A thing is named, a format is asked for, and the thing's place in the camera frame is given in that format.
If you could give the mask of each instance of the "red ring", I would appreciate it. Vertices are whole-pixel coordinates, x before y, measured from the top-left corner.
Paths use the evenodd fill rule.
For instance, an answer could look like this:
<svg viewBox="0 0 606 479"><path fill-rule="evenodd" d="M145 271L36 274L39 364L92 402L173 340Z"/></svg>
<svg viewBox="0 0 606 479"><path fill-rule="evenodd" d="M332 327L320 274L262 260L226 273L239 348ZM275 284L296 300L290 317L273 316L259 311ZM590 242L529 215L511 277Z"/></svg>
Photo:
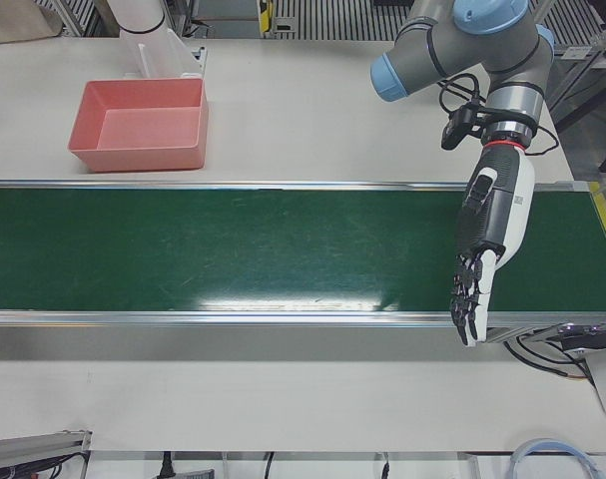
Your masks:
<svg viewBox="0 0 606 479"><path fill-rule="evenodd" d="M489 143L487 143L487 144L484 146L484 148L489 148L489 147L492 147L493 145L510 145L510 146L512 146L512 147L519 148L519 149L520 149L520 150L522 150L522 151L525 151L525 150L526 150L526 149L525 149L525 148L524 148L522 145L520 145L519 143L516 143L516 142L510 142L510 141L508 141L508 140L495 140L494 142L489 142Z"/></svg>

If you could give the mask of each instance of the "power strip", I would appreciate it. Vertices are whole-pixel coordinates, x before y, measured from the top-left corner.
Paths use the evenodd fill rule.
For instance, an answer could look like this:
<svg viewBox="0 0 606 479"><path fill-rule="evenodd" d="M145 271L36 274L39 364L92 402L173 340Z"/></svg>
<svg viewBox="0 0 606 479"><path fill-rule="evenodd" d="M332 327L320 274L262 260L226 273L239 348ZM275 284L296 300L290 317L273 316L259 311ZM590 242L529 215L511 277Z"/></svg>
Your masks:
<svg viewBox="0 0 606 479"><path fill-rule="evenodd" d="M214 479L214 469L197 472L182 472L174 476L174 479Z"/></svg>

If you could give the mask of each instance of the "black cable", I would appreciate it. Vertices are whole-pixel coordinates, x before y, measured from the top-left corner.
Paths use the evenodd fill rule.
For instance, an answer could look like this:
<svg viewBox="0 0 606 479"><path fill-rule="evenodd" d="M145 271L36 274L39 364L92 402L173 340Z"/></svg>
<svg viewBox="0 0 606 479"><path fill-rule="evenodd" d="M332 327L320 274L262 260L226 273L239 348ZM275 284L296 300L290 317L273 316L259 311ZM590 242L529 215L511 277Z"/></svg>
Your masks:
<svg viewBox="0 0 606 479"><path fill-rule="evenodd" d="M61 475L61 471L63 470L63 465L59 464L57 467L52 469L52 474L50 475L50 479L56 479Z"/></svg>
<svg viewBox="0 0 606 479"><path fill-rule="evenodd" d="M546 344L548 346L553 347L554 349L557 349L565 357L567 357L568 359L570 359L573 362L573 364L575 365L575 367L577 367L578 369L580 369L582 371L582 373L586 376L586 378L591 383L591 385L593 387L595 387L595 380L593 379L593 374L591 374L591 371L589 371L589 367L588 367L588 365L586 363L586 359L576 359L572 355L570 355L567 352L565 352L564 349L562 349L560 346L558 346L556 344L553 344L550 341L546 341Z"/></svg>
<svg viewBox="0 0 606 479"><path fill-rule="evenodd" d="M168 477L176 476L174 472L174 466L172 465L172 452L165 451L163 453L163 464L161 465L161 472L156 476L157 479L166 479Z"/></svg>
<svg viewBox="0 0 606 479"><path fill-rule="evenodd" d="M461 80L463 78L469 79L473 82L473 90L469 90L466 87L463 87L457 83L458 80ZM440 94L438 95L438 103L440 104L440 108L442 110L444 110L444 112L446 112L448 115L451 115L454 112L454 110L450 110L444 104L444 93L445 92L448 92L451 95L455 95L456 97L462 98L463 100L465 100L467 102L472 99L478 99L478 100L480 99L480 82L477 79L477 77L471 73L460 73L458 75L455 75L455 76L449 78L448 80L446 80L444 82L438 82L438 86L440 87ZM453 86L455 86L455 88L457 88L458 90L468 93L469 95L471 95L471 98L467 98L464 95L462 95L461 93L451 90L451 88L453 88Z"/></svg>
<svg viewBox="0 0 606 479"><path fill-rule="evenodd" d="M543 366L542 364L538 364L537 362L533 362L533 361L527 359L526 357L521 356L516 351L514 351L513 348L511 347L511 345L508 342L506 342L506 341L504 341L502 344L504 345L504 347L506 348L506 350L511 353L511 355L513 357L515 357L518 361L526 364L527 366L533 367L534 369L538 369L540 371L550 372L551 374L555 374L555 375L560 376L560 377L567 377L567 378L572 378L572 379L578 379L578 376L571 376L567 372L561 371L559 369L554 369L552 367Z"/></svg>
<svg viewBox="0 0 606 479"><path fill-rule="evenodd" d="M558 359L551 359L550 357L546 357L543 356L542 354L535 352L534 350L528 348L527 346L525 346L522 343L522 340L520 339L520 336L517 336L515 338L515 341L518 343L518 345L524 349L526 352L528 352L529 354L531 354L532 356L537 357L538 359L542 359L543 361L547 361L550 362L552 364L575 364L575 361L570 360L570 361L564 361L564 360L558 360Z"/></svg>
<svg viewBox="0 0 606 479"><path fill-rule="evenodd" d="M270 469L272 469L272 461L276 452L270 452L270 456L267 459L267 466L265 467L265 479L270 479Z"/></svg>
<svg viewBox="0 0 606 479"><path fill-rule="evenodd" d="M3 467L0 469L0 479L7 479L9 477L29 477L32 474L37 474L43 471L49 471L50 469L57 469L64 462L69 461L73 457L78 456L82 456L86 462L89 459L89 455L87 453L76 452L67 456L52 457L48 459L41 459L38 461L17 464L16 466L12 467Z"/></svg>
<svg viewBox="0 0 606 479"><path fill-rule="evenodd" d="M551 137L551 139L553 140L553 146L549 147L546 150L543 150L541 152L534 152L534 153L528 153L527 152L526 153L527 157L541 157L543 155L546 155L549 152L552 152L556 148L560 148L560 140L558 139L558 137L551 130L548 130L548 129L544 128L542 125L538 125L538 130L542 130L549 137Z"/></svg>
<svg viewBox="0 0 606 479"><path fill-rule="evenodd" d="M388 479L389 477L389 455L384 453L384 466L382 466L382 474L380 474L380 479Z"/></svg>

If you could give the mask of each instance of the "black connector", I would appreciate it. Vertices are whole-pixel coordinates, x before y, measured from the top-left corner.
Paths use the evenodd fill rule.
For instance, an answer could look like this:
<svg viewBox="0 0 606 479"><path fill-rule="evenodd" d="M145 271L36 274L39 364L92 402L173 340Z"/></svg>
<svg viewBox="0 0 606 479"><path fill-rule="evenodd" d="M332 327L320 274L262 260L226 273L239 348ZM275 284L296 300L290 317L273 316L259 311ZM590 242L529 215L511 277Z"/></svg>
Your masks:
<svg viewBox="0 0 606 479"><path fill-rule="evenodd" d="M176 472L174 472L174 466L172 466L172 453L170 451L165 451L163 453L163 466L161 467L161 472L156 477L157 479L165 479L174 476L176 476Z"/></svg>

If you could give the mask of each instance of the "plastic tray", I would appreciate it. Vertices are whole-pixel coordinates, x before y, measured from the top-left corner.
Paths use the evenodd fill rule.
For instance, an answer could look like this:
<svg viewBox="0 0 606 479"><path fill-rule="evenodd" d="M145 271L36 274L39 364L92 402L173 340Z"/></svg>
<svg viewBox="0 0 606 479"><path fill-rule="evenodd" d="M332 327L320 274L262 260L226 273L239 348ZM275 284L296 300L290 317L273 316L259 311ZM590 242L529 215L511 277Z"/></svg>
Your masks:
<svg viewBox="0 0 606 479"><path fill-rule="evenodd" d="M94 172L193 170L205 162L203 80L89 82L69 150Z"/></svg>

